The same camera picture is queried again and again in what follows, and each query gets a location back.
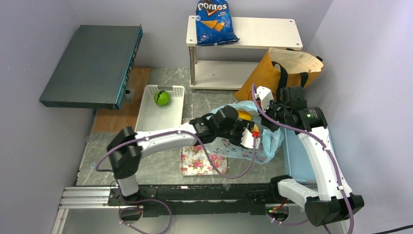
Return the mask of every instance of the doritos bag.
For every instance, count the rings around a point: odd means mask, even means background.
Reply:
[[[196,8],[197,45],[226,45],[239,41],[232,28],[228,3],[201,0]]]

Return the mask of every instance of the brown wooden surface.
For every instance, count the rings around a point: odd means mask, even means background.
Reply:
[[[132,103],[124,103],[119,111],[99,110],[94,121],[93,132],[119,132],[125,127],[135,129],[139,107],[145,86],[148,84],[149,67],[134,67],[128,89],[135,89]]]

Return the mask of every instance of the brown tote bag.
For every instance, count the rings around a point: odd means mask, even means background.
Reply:
[[[321,73],[322,59],[303,51],[270,48],[242,88],[235,93],[238,101],[252,100],[251,85],[271,89],[280,101],[280,89],[311,84]]]

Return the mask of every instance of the marble table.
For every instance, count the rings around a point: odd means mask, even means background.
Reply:
[[[189,88],[188,68],[152,68],[149,84],[183,85],[185,100],[182,118],[199,117],[209,110],[236,101],[233,91],[198,90],[195,94]],[[106,152],[106,146],[117,133],[92,133],[82,159],[76,185],[110,185],[114,180],[111,173],[96,172],[94,162],[99,161]],[[243,172],[250,161],[228,158],[227,175],[234,176]],[[109,160],[101,165],[110,168]],[[158,152],[141,160],[136,177],[139,184],[223,184],[223,183],[268,183],[272,177],[285,174],[282,149],[266,164],[254,163],[251,170],[241,178],[226,179],[220,175],[183,176],[180,172],[180,149]]]

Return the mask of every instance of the shelf leg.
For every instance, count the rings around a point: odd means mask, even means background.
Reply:
[[[190,46],[189,47],[189,59],[190,59],[190,71],[191,71],[191,77],[190,77],[190,83],[192,86],[196,84],[195,82],[195,64],[197,63],[196,60],[196,47],[195,46]]]

